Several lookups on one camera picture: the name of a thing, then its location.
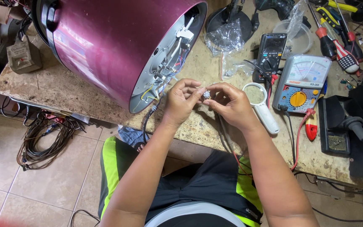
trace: plastic bag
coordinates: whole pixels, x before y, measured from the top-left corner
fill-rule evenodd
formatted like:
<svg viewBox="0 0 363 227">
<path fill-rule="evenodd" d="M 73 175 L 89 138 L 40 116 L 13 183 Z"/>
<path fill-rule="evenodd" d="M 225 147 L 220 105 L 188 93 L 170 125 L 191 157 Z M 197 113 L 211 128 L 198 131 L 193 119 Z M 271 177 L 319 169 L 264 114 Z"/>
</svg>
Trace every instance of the plastic bag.
<svg viewBox="0 0 363 227">
<path fill-rule="evenodd" d="M 245 61 L 235 61 L 233 57 L 226 53 L 222 53 L 221 70 L 219 80 L 224 81 L 230 79 L 238 70 L 242 69 L 246 76 L 251 77 L 255 67 Z"/>
<path fill-rule="evenodd" d="M 242 50 L 245 42 L 242 39 L 240 20 L 224 24 L 216 31 L 204 34 L 204 41 L 213 57 L 219 56 L 223 52 L 231 55 Z"/>
<path fill-rule="evenodd" d="M 293 39 L 299 32 L 303 21 L 303 13 L 307 9 L 307 5 L 307 0 L 300 0 L 298 3 L 296 3 L 296 5 L 294 5 L 294 8 L 291 10 L 290 16 L 288 18 L 288 20 L 290 20 L 290 23 L 286 30 L 286 33 L 288 34 L 288 40 Z"/>
</svg>

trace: scratched workbench surface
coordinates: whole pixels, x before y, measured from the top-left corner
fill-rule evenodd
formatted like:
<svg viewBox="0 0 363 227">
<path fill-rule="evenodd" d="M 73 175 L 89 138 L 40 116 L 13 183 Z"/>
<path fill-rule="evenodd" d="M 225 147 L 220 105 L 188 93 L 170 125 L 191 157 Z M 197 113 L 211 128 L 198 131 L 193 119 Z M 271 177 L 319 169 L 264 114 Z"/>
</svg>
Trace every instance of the scratched workbench surface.
<svg viewBox="0 0 363 227">
<path fill-rule="evenodd" d="M 208 15 L 227 4 L 227 0 L 210 0 Z M 254 12 L 253 3 L 247 1 L 244 4 L 243 11 L 251 18 Z M 314 39 L 313 45 L 307 53 L 321 55 L 320 43 L 314 34 L 317 27 L 309 10 L 305 12 L 305 16 L 307 16 L 312 25 L 311 31 Z M 256 56 L 253 56 L 253 53 L 250 50 L 254 49 L 256 45 L 259 45 L 262 34 L 272 32 L 275 24 L 280 21 L 277 12 L 273 9 L 259 11 L 259 20 L 259 29 L 245 44 L 244 50 L 234 55 L 235 59 L 255 59 Z M 359 32 L 363 33 L 363 27 L 359 28 Z M 29 28 L 27 34 L 29 35 L 29 39 L 40 49 L 43 68 L 29 74 L 17 75 L 9 66 L 6 66 L 0 75 L 0 94 L 59 110 L 130 126 L 136 129 L 142 129 L 143 119 L 145 118 L 148 109 L 145 109 L 139 114 L 132 115 L 127 110 L 115 105 L 94 86 L 89 85 L 86 81 L 62 66 L 55 59 L 48 46 L 44 44 L 36 34 L 33 26 Z M 212 58 L 209 49 L 204 44 L 203 34 L 201 33 L 190 51 L 182 71 L 177 77 L 193 78 L 201 81 L 203 86 L 207 86 L 214 82 L 219 82 L 219 70 L 220 58 Z M 342 78 L 349 77 L 341 71 L 338 63 L 334 61 L 328 74 L 328 89 L 326 96 L 348 95 L 348 90 L 345 89 L 345 85 L 340 83 Z M 238 88 L 242 88 L 251 81 L 251 77 L 247 77 L 241 71 L 227 80 L 228 83 Z M 275 90 L 276 86 L 273 89 L 271 102 L 273 101 Z M 153 132 L 159 125 L 162 119 L 163 109 L 164 102 L 160 105 L 159 109 L 154 112 L 153 116 L 151 116 L 147 125 L 147 131 Z M 287 119 L 279 111 L 271 110 L 271 112 L 280 127 L 280 132 L 273 137 L 273 142 L 287 164 L 292 166 L 291 138 Z M 303 115 L 292 116 L 295 139 L 298 125 L 302 118 Z M 175 138 L 223 150 L 216 129 L 217 126 L 214 120 L 214 113 L 209 111 L 208 107 L 204 105 L 197 105 L 194 107 L 191 116 L 179 128 Z M 247 145 L 243 135 L 236 128 L 231 126 L 229 127 L 229 131 L 233 141 L 236 143 L 236 151 L 238 153 L 245 151 Z M 350 178 L 349 176 L 349 159 L 322 153 L 319 132 L 316 139 L 313 142 L 310 142 L 305 135 L 304 126 L 300 132 L 299 162 L 296 169 L 342 182 L 358 182 L 357 179 Z"/>
</svg>

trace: tiled floor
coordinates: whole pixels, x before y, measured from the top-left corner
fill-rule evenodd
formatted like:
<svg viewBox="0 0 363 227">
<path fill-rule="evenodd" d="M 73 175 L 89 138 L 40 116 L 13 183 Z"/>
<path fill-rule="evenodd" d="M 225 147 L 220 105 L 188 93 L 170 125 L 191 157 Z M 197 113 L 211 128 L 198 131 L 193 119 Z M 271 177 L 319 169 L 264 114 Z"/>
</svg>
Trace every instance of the tiled floor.
<svg viewBox="0 0 363 227">
<path fill-rule="evenodd" d="M 75 210 L 84 209 L 97 216 L 100 194 L 100 150 L 103 141 L 117 136 L 117 128 L 89 126 L 87 133 L 77 132 L 64 152 L 52 165 L 42 170 L 23 172 L 16 163 L 26 127 L 20 119 L 0 116 L 0 226 L 68 227 Z M 41 148 L 48 147 L 53 136 L 43 137 Z M 174 140 L 164 165 L 165 174 L 203 162 L 210 149 Z M 335 199 L 317 189 L 305 175 L 298 175 L 311 204 L 318 210 L 342 219 L 363 219 L 363 198 Z M 316 214 L 320 226 L 349 226 Z M 268 226 L 263 218 L 261 225 Z M 77 214 L 74 227 L 91 227 L 96 221 L 85 214 Z M 352 223 L 352 227 L 362 226 Z"/>
</svg>

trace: digital multimeter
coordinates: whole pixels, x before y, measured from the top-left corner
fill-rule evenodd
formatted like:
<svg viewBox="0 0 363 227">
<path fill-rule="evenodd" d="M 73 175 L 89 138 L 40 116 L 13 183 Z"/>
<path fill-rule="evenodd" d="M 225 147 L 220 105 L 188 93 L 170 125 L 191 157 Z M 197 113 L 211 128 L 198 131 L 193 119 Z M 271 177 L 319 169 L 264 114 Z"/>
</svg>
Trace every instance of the digital multimeter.
<svg viewBox="0 0 363 227">
<path fill-rule="evenodd" d="M 269 33 L 261 36 L 259 57 L 257 58 L 257 67 L 253 72 L 253 82 L 264 83 L 264 76 L 277 74 L 278 65 L 285 49 L 287 34 Z"/>
<path fill-rule="evenodd" d="M 282 71 L 273 107 L 288 106 L 289 112 L 305 113 L 314 108 L 329 72 L 328 57 L 296 54 L 289 57 Z"/>
</svg>

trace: person's right hand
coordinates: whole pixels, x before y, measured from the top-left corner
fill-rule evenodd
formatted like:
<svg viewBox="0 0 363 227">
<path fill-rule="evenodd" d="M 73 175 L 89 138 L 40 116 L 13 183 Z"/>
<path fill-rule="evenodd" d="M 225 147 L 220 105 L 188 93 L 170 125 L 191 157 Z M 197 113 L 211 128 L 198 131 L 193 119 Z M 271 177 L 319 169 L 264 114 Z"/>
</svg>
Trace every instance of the person's right hand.
<svg viewBox="0 0 363 227">
<path fill-rule="evenodd" d="M 218 112 L 231 125 L 240 131 L 251 131 L 261 126 L 257 119 L 246 93 L 228 83 L 217 83 L 206 87 L 211 97 L 203 102 Z"/>
</svg>

